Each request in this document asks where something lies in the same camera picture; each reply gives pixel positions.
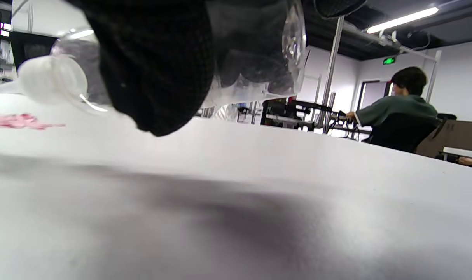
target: ceiling light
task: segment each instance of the ceiling light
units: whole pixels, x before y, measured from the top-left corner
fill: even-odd
[[[372,34],[375,32],[379,32],[381,30],[386,30],[391,27],[395,27],[397,25],[403,25],[404,23],[409,23],[411,21],[416,21],[420,18],[425,18],[427,16],[431,16],[432,14],[436,14],[438,12],[437,7],[433,7],[430,9],[425,9],[422,11],[418,11],[414,14],[409,14],[408,16],[403,16],[400,18],[393,19],[392,21],[387,21],[386,23],[381,23],[378,25],[375,25],[373,27],[370,27],[367,29],[367,33]]]

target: black ceiling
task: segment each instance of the black ceiling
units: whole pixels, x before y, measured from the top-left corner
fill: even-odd
[[[387,30],[397,31],[397,39],[409,48],[426,49],[472,41],[472,0],[369,0],[366,5],[348,15],[346,21],[363,30],[413,12],[438,7],[439,12],[408,25]],[[308,44],[331,50],[337,20],[321,18],[313,1],[304,1]],[[398,50],[380,46],[343,32],[339,53],[358,60],[396,55]]]

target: person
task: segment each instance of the person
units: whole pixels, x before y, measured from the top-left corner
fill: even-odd
[[[346,114],[360,126],[376,127],[392,113],[404,113],[419,117],[437,117],[437,110],[422,97],[427,79],[418,67],[409,67],[395,73],[391,78],[393,96],[387,96],[366,108]]]
[[[467,165],[467,166],[472,166],[472,158],[468,158],[465,156],[461,156],[458,160],[458,163],[460,165]]]

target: exit sign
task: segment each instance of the exit sign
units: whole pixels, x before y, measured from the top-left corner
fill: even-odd
[[[393,64],[397,61],[395,57],[388,57],[387,59],[383,60],[383,65]]]

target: metal pole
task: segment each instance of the metal pole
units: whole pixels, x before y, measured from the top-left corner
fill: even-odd
[[[398,49],[398,50],[401,50],[405,53],[412,53],[412,54],[415,54],[415,55],[419,55],[419,56],[422,56],[426,59],[429,59],[431,61],[436,61],[436,58],[435,57],[431,57],[429,55],[425,55],[424,53],[421,53],[421,52],[418,52],[418,51],[415,51],[413,49],[410,49],[410,48],[406,48],[404,46],[400,46],[399,44],[397,43],[394,43],[392,41],[389,41],[385,38],[380,38],[378,36],[375,36],[375,35],[371,35],[371,34],[367,34],[365,32],[362,32],[360,30],[358,30],[357,28],[353,27],[353,26],[350,26],[350,25],[344,25],[343,26],[343,30],[347,31],[347,32],[350,32],[350,33],[353,33],[353,34],[356,34],[358,35],[359,37],[362,37],[366,40],[369,40],[369,41],[373,41],[373,42],[377,42],[378,44],[382,45],[382,46],[390,46],[394,49]]]
[[[335,98],[336,98],[336,92],[331,92],[328,107],[332,108],[332,106],[334,105],[334,99]],[[325,119],[324,119],[323,134],[328,134],[330,119],[331,119],[331,112],[327,112],[326,115],[325,115]]]
[[[32,33],[34,26],[34,7],[32,4],[28,5],[28,16],[27,16],[27,33]]]
[[[336,33],[334,34],[334,40],[332,42],[332,50],[331,50],[330,62],[328,66],[328,76],[326,77],[326,85],[324,89],[323,102],[322,102],[322,105],[324,106],[327,106],[328,100],[329,100],[332,75],[334,73],[334,64],[336,62],[336,57],[338,55],[339,40],[341,39],[341,31],[343,30],[344,20],[345,20],[345,16],[340,16],[338,18],[338,23],[336,25]],[[319,120],[318,120],[319,127],[326,126],[324,124],[324,120],[325,120],[325,112],[322,110],[321,113],[319,113]]]
[[[320,90],[320,88],[321,88],[321,75],[319,75],[319,78],[317,79],[316,98],[314,98],[314,103],[316,103],[316,104],[317,104],[317,100],[319,99],[319,90]],[[312,122],[314,122],[315,117],[316,117],[316,109],[313,109],[312,110],[312,118],[311,118]]]
[[[435,87],[435,80],[437,79],[438,65],[440,64],[440,59],[442,58],[442,51],[437,50],[435,55],[435,65],[433,66],[433,71],[431,72],[430,84],[428,85],[428,94],[426,95],[426,102],[430,102],[431,94],[433,93],[433,87]]]
[[[253,103],[253,110],[252,110],[252,124],[255,124],[255,114],[257,112],[257,101]]]

